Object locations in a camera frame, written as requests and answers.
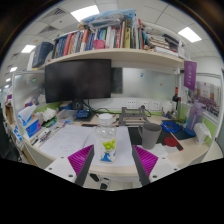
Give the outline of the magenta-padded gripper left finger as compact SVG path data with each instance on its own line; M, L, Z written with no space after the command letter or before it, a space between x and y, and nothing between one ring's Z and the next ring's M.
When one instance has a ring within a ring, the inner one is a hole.
M87 146L68 157L57 158L46 171L82 186L94 156L94 146Z

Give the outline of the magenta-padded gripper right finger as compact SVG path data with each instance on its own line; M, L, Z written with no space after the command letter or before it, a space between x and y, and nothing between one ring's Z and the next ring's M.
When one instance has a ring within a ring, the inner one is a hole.
M132 146L132 156L142 186L179 171L167 157L157 157L137 145Z

